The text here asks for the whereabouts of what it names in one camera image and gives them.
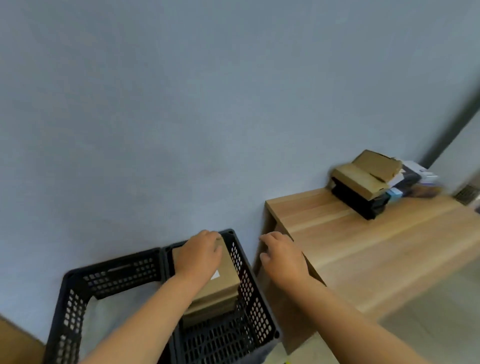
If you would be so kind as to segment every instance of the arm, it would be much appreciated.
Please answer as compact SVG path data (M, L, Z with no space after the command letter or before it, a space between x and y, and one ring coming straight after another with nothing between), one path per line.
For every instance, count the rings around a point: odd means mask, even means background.
M203 230L181 248L170 278L125 324L101 342L83 364L156 364L195 295L220 265L217 232Z
M310 277L301 250L288 236L275 231L260 239L268 246L268 253L260 254L265 271L313 321L340 364L428 363Z

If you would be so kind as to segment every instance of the perforated crate side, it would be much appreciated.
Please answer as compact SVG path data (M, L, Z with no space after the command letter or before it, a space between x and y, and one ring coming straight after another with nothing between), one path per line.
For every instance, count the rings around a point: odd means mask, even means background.
M279 326L252 273L245 253L232 229L220 232L240 278L239 297L233 312L179 329L178 363L263 363L281 341ZM175 274L171 250L165 248L167 279Z
M83 318L92 296L103 299L153 282L165 282L163 250L155 248L66 273L45 349L44 364L76 364L82 339ZM168 353L173 350L173 341ZM162 355L159 363L175 363Z

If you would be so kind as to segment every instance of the person's right hand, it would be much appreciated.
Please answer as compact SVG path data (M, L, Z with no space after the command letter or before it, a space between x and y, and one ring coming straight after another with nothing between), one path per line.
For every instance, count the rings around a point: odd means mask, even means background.
M192 236L181 248L175 261L175 275L185 278L200 290L211 279L222 259L222 246L215 240L221 238L216 231L202 230Z
M260 260L278 287L287 290L309 276L305 257L290 237L274 231L260 236L260 240L268 246L268 252L261 253Z

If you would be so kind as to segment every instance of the crate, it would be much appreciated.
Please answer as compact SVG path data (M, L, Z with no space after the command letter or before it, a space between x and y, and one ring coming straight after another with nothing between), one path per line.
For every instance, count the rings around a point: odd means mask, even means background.
M234 230L220 233L240 278L236 309L189 328L184 328L180 320L176 336L179 364L260 364L281 341L279 325L258 288ZM171 250L185 243L165 248L167 279L175 274Z
M102 298L153 281L165 282L163 249L156 248L69 271L63 277L44 364L76 364L85 309L91 297ZM170 338L159 364L176 364L176 341Z

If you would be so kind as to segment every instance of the crate handle hole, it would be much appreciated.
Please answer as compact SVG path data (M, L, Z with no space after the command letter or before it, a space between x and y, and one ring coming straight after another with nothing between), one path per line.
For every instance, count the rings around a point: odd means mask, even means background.
M107 272L115 272L116 270L125 269L125 268L131 267L131 266L132 266L131 264L125 264L124 266L109 269Z

